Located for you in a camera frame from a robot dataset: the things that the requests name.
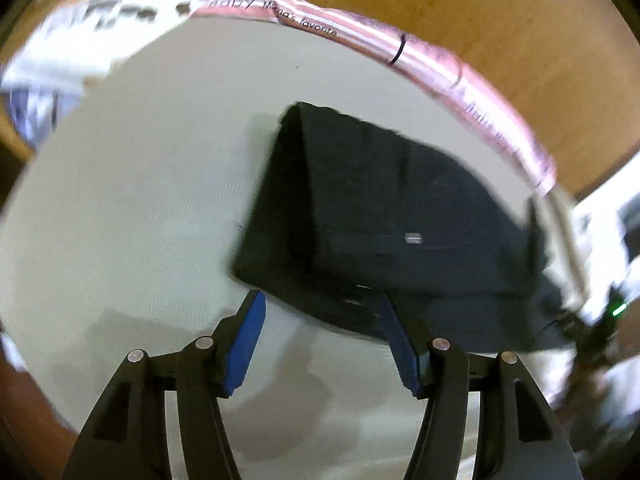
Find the black pants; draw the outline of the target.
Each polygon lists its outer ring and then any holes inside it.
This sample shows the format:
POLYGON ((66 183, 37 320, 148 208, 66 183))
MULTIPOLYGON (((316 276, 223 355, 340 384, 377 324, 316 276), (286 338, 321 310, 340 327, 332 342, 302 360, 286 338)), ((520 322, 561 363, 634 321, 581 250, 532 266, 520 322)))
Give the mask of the black pants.
POLYGON ((560 290, 535 216, 515 222, 460 162, 308 103, 283 115, 240 246, 241 282, 384 335, 368 292, 477 353, 561 349, 560 290))

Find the beige mattress cover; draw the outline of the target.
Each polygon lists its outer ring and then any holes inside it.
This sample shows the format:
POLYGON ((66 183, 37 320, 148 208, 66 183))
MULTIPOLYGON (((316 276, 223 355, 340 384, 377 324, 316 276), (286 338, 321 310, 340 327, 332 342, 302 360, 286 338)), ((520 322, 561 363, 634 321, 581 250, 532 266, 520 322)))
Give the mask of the beige mattress cover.
POLYGON ((322 322, 231 271, 281 118, 300 102, 454 158, 544 232, 550 192, 390 67, 288 26, 188 18, 62 120, 3 221, 3 321, 78 436, 130 351, 177 352, 257 289, 264 326, 243 385, 219 402, 238 479, 408 479, 426 404, 385 335, 322 322))

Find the pink striped pillow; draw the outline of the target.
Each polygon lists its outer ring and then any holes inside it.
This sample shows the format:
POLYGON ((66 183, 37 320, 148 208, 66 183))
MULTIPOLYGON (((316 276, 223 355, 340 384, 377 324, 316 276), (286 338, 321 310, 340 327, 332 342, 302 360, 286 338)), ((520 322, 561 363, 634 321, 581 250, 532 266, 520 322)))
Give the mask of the pink striped pillow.
POLYGON ((539 195, 556 185, 556 165, 523 116, 454 52, 374 18, 306 0, 217 0, 193 16, 221 16, 310 32, 373 58, 409 79, 512 162, 539 195))

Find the wooden headboard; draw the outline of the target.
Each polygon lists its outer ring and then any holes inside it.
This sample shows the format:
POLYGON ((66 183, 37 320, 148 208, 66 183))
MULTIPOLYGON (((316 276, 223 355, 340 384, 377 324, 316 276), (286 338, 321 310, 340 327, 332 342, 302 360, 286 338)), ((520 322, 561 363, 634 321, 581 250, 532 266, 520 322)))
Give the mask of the wooden headboard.
POLYGON ((639 149, 639 45, 612 0, 307 0, 439 44, 524 116, 585 196, 639 149))

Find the floral pillow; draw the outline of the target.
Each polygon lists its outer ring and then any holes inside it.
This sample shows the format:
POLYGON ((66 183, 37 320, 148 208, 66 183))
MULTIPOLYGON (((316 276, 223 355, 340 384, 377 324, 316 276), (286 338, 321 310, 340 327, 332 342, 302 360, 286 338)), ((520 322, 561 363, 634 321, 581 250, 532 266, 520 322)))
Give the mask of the floral pillow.
POLYGON ((1 102, 38 150, 94 86, 217 0, 36 0, 1 52, 1 102))

